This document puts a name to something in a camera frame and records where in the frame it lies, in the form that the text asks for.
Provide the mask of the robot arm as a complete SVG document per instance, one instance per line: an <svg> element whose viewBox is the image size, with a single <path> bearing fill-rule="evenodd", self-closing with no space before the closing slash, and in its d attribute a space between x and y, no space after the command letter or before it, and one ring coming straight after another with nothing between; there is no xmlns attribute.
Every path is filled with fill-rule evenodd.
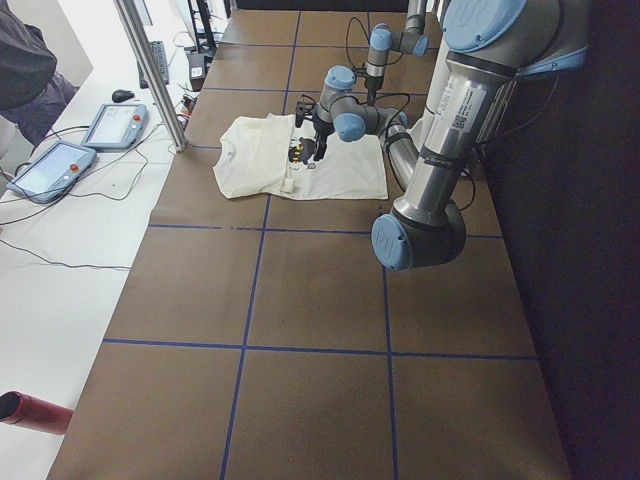
<svg viewBox="0 0 640 480"><path fill-rule="evenodd" d="M415 57L426 55L429 46L429 39L424 35L426 7L425 0L411 0L403 30L393 30L385 23L377 24L372 30L364 66L364 84L369 106L375 104L377 92L383 86L390 52Z"/></svg>
<svg viewBox="0 0 640 480"><path fill-rule="evenodd" d="M587 1L453 1L443 10L442 42L417 134L398 110L352 94L350 68L328 70L318 101L299 105L312 121L314 156L327 140L376 136L403 188L391 211L373 224L382 265L395 271L454 260L466 227L452 193L503 85L580 68L588 48Z"/></svg>

